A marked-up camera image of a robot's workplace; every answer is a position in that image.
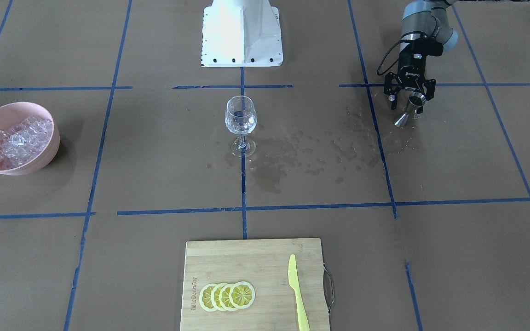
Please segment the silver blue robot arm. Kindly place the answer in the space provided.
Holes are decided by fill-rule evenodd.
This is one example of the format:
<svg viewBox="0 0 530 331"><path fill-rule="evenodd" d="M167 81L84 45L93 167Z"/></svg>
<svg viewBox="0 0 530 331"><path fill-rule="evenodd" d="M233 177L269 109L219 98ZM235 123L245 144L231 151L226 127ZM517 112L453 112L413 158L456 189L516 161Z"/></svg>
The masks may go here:
<svg viewBox="0 0 530 331"><path fill-rule="evenodd" d="M436 80L426 78L427 57L440 57L451 51L459 35L449 25L447 9L454 0L415 0L404 9L399 46L399 55L394 62L397 69L389 69L378 76L384 76L384 94L388 96L391 110L396 110L401 91L420 93L427 101L435 96Z"/></svg>

